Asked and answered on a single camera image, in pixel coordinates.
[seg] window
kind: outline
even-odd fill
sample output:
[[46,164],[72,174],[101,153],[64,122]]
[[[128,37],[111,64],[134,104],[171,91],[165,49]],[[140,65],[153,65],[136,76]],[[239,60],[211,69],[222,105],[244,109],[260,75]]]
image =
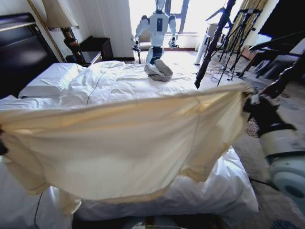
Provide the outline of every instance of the window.
[[[230,14],[231,21],[233,21],[234,17],[236,16],[242,2],[243,0],[236,0],[235,5],[233,6]],[[227,5],[227,0],[209,0],[209,1],[190,0],[183,32],[199,33],[199,34],[205,33],[209,24],[219,22],[219,19],[222,14],[221,13],[217,14],[214,18],[210,19],[209,21],[205,21],[205,20],[220,8],[226,7],[226,5]]]
[[176,31],[183,33],[187,8],[190,0],[166,0],[165,13],[176,16]]

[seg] pillow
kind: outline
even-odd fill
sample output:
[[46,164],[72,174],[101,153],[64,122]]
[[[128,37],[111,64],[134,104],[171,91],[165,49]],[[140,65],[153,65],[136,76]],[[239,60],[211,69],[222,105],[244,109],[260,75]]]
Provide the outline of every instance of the pillow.
[[53,108],[58,106],[59,99],[38,99],[38,98],[25,98],[17,99],[12,95],[0,99],[0,112],[15,109],[43,109],[43,108]]
[[18,97],[59,97],[83,69],[76,63],[54,63],[22,89]]

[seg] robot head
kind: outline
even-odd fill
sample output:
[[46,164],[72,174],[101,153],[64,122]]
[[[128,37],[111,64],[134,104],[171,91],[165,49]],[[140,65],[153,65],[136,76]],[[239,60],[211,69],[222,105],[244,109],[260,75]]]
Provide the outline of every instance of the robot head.
[[163,11],[166,0],[156,0],[157,11]]

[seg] humanoid robot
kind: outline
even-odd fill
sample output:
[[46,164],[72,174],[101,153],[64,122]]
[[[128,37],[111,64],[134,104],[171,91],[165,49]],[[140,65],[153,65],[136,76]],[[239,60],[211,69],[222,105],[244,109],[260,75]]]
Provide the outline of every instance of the humanoid robot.
[[165,33],[167,32],[168,25],[170,26],[172,38],[169,41],[170,48],[178,47],[176,45],[176,17],[174,15],[167,16],[163,12],[163,8],[166,0],[155,0],[156,11],[149,18],[144,15],[141,18],[140,24],[137,27],[135,35],[135,43],[132,50],[140,52],[139,36],[148,28],[151,36],[152,47],[148,50],[146,57],[146,63],[154,64],[154,61],[160,59],[164,53],[163,40]]

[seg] bed frame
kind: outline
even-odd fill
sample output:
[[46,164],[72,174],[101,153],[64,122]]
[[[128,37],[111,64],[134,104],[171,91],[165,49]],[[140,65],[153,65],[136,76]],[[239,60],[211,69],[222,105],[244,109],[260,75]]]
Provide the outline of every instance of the bed frame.
[[0,16],[0,99],[58,62],[30,13]]

